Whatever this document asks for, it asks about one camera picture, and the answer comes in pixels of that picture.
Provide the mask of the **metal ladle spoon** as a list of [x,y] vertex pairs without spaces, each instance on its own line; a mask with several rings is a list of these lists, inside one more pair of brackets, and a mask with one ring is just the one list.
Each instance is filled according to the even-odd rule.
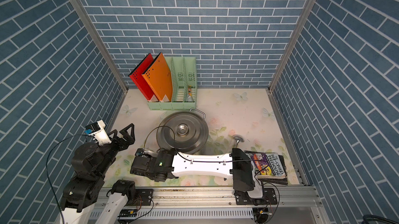
[[244,137],[241,135],[233,135],[232,139],[235,141],[233,148],[237,148],[240,143],[243,143],[245,141]]

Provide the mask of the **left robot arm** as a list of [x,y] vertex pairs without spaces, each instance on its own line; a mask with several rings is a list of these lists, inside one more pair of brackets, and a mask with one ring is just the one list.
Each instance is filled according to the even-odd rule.
[[135,126],[106,132],[100,120],[85,127],[84,136],[94,142],[78,147],[71,160],[75,175],[65,186],[60,203],[61,224],[86,224],[95,208],[106,172],[120,151],[135,143]]

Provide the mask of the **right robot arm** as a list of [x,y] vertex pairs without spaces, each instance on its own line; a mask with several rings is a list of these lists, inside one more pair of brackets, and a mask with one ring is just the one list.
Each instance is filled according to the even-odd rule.
[[262,199],[264,190],[256,179],[255,162],[244,151],[233,148],[222,155],[193,155],[161,148],[158,153],[138,149],[130,173],[155,182],[189,175],[215,176],[233,181],[233,189],[252,199]]

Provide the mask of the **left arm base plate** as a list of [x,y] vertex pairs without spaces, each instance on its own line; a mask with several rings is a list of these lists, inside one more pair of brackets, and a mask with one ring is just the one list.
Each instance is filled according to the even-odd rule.
[[150,188],[128,190],[126,206],[151,206],[154,190]]

